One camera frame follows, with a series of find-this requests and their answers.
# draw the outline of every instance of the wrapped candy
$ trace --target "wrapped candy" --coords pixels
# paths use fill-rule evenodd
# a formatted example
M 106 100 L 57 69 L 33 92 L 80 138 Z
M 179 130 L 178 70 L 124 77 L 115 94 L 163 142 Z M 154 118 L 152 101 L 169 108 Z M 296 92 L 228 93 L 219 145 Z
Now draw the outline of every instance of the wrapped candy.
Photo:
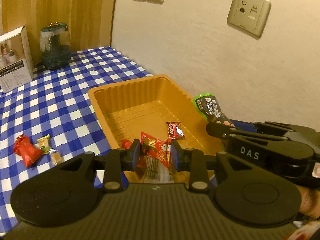
M 49 155 L 51 158 L 52 165 L 58 165 L 63 162 L 63 159 L 62 159 L 60 153 L 56 149 L 50 149 Z
M 28 136 L 24 134 L 18 136 L 13 146 L 13 152 L 22 157 L 22 161 L 26 167 L 31 166 L 43 153 L 43 150 L 34 147 Z
M 180 122 L 167 122 L 168 126 L 168 134 L 169 134 L 169 139 L 179 139 L 179 138 L 184 138 L 183 131 L 181 130 Z
M 42 148 L 44 150 L 44 154 L 49 153 L 49 150 L 51 149 L 49 144 L 50 135 L 41 137 L 38 139 L 39 148 Z
M 132 145 L 132 142 L 129 140 L 121 140 L 121 148 L 123 149 L 129 149 Z
M 285 240 L 310 240 L 319 239 L 318 230 L 320 229 L 320 221 L 311 221 L 302 228 L 297 229 Z
M 173 183 L 171 164 L 171 140 L 161 141 L 141 133 L 142 151 L 147 158 L 144 183 Z

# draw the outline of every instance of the glass jar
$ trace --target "glass jar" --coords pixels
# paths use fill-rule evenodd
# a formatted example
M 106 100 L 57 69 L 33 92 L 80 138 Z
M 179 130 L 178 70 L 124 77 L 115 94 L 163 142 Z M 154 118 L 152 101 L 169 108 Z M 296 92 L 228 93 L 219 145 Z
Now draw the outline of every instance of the glass jar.
M 40 33 L 40 49 L 42 63 L 46 68 L 54 70 L 68 65 L 71 58 L 68 25 L 56 22 L 43 27 Z

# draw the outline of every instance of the ridged black surface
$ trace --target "ridged black surface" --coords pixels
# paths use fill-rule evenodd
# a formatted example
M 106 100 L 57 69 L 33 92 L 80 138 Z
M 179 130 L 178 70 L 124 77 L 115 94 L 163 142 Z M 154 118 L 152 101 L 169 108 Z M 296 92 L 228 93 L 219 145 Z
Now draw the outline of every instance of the ridged black surface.
M 292 224 L 268 229 L 239 225 L 221 215 L 207 195 L 188 192 L 184 184 L 130 184 L 124 192 L 105 195 L 78 222 L 56 228 L 20 223 L 4 240 L 283 240 L 294 230 Z

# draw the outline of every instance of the red candy wrapper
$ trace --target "red candy wrapper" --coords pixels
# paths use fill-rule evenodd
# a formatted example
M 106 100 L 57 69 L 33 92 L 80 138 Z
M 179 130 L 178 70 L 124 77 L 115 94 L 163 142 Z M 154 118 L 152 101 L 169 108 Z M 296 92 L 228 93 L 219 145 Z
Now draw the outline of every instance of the red candy wrapper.
M 146 154 L 147 169 L 144 183 L 173 183 L 171 162 L 171 140 L 161 141 L 144 132 L 141 133 L 142 150 Z
M 22 157 L 23 163 L 29 167 L 43 154 L 43 150 L 34 147 L 28 136 L 24 134 L 18 136 L 13 145 L 13 152 Z
M 130 146 L 132 145 L 132 142 L 129 140 L 121 140 L 121 148 L 123 149 L 129 149 Z
M 169 139 L 184 138 L 183 131 L 180 128 L 180 122 L 167 122 Z
M 319 230 L 320 221 L 311 221 L 304 225 L 302 228 L 297 229 L 293 234 L 285 240 L 309 240 Z
M 170 153 L 168 154 L 168 140 L 161 141 L 151 135 L 144 132 L 141 133 L 141 145 L 142 151 L 155 159 L 161 161 L 161 163 L 169 168 L 170 165 Z

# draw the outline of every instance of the candy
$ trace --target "candy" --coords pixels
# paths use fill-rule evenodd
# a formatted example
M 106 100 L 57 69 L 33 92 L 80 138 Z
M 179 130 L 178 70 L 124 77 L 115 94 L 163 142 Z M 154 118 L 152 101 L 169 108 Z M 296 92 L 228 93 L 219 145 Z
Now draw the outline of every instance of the candy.
M 121 140 L 121 148 L 123 149 L 129 149 L 132 145 L 132 142 L 129 140 Z
M 41 137 L 38 139 L 39 148 L 44 150 L 44 154 L 49 153 L 49 150 L 51 149 L 49 144 L 50 135 Z
M 319 239 L 320 221 L 311 221 L 302 228 L 297 229 L 292 235 L 285 240 L 310 240 Z
M 58 165 L 62 163 L 62 157 L 56 149 L 50 149 L 49 154 L 50 154 L 52 165 Z
M 167 122 L 169 139 L 184 138 L 180 125 L 180 122 Z
M 18 136 L 13 145 L 13 152 L 22 157 L 22 161 L 26 167 L 29 167 L 43 154 L 43 150 L 34 147 L 28 136 L 24 134 Z
M 169 168 L 170 153 L 168 153 L 168 140 L 161 141 L 147 133 L 141 133 L 141 146 L 144 154 L 161 161 L 161 163 Z

